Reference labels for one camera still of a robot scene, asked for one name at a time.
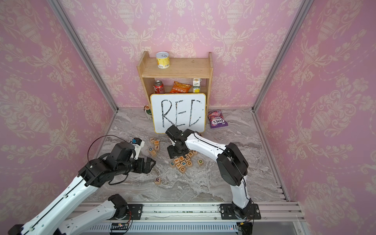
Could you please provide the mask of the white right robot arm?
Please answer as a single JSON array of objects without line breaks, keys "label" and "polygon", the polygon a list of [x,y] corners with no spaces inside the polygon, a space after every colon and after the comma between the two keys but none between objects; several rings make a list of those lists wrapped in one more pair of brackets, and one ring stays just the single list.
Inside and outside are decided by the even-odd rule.
[{"label": "white right robot arm", "polygon": [[221,215],[225,219],[228,219],[230,214],[244,220],[261,219],[259,207],[253,202],[247,189],[249,164],[236,144],[215,143],[196,131],[182,131],[175,125],[169,127],[165,133],[172,142],[167,148],[171,159],[196,151],[217,163],[220,176],[230,185],[233,196],[229,209],[221,209]]}]

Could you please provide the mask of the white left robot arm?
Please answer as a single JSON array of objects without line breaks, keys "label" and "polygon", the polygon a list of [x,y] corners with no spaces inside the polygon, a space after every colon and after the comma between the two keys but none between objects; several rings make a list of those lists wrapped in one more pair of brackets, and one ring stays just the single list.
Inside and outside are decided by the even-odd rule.
[{"label": "white left robot arm", "polygon": [[16,224],[9,231],[10,235],[68,235],[77,234],[84,228],[107,219],[132,218],[132,211],[119,194],[108,198],[95,208],[73,221],[64,224],[66,218],[105,183],[113,184],[117,175],[129,173],[148,174],[156,164],[150,157],[139,156],[144,142],[134,138],[132,142],[120,142],[110,153],[105,153],[88,163],[78,175],[44,210],[25,224]]}]

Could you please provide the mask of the purple R letter block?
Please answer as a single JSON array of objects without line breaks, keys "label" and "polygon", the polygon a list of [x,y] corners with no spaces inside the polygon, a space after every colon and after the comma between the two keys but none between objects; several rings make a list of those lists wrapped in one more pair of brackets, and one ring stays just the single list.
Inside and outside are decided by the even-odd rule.
[{"label": "purple R letter block", "polygon": [[160,185],[162,183],[162,179],[160,177],[155,178],[154,183],[155,183],[155,185]]}]

